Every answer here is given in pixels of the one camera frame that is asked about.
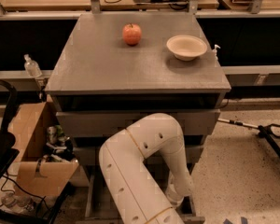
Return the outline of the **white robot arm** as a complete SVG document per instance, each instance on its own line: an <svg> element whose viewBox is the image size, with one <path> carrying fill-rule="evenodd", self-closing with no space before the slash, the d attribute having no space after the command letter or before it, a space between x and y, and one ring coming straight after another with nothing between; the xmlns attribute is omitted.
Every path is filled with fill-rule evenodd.
<svg viewBox="0 0 280 224"><path fill-rule="evenodd" d="M156 152L170 171L173 185L167 193L144 165ZM184 224L173 203L192 195L193 181L175 118L152 114L114 134L102 144L99 164L124 224Z"/></svg>

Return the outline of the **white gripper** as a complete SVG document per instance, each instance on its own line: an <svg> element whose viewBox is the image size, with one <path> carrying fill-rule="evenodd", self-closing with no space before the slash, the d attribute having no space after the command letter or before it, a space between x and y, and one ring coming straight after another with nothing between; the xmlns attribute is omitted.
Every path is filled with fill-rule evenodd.
<svg viewBox="0 0 280 224"><path fill-rule="evenodd" d="M172 173L168 176L167 188L165 190L165 195L173 208L179 207L183 200L184 196L180 193L180 186Z"/></svg>

